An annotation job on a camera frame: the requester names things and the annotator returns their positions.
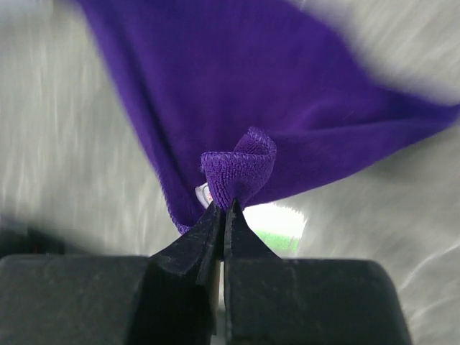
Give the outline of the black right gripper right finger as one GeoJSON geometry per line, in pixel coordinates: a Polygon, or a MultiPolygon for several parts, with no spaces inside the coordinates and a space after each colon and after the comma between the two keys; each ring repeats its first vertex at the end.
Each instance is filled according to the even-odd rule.
{"type": "Polygon", "coordinates": [[[385,269],[363,259],[283,259],[233,202],[224,230],[228,344],[411,344],[385,269]]]}

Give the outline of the purple towel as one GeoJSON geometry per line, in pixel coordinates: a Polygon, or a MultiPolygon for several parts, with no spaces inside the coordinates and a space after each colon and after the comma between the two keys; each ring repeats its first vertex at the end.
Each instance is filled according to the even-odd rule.
{"type": "Polygon", "coordinates": [[[375,83],[342,39],[286,1],[81,1],[185,233],[204,208],[346,178],[451,126],[443,105],[375,83]]]}

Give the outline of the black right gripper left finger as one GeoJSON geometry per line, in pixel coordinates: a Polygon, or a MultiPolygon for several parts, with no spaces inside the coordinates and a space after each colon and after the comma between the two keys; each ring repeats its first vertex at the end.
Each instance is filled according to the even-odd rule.
{"type": "Polygon", "coordinates": [[[80,253],[1,219],[3,344],[209,344],[221,210],[150,256],[80,253]]]}

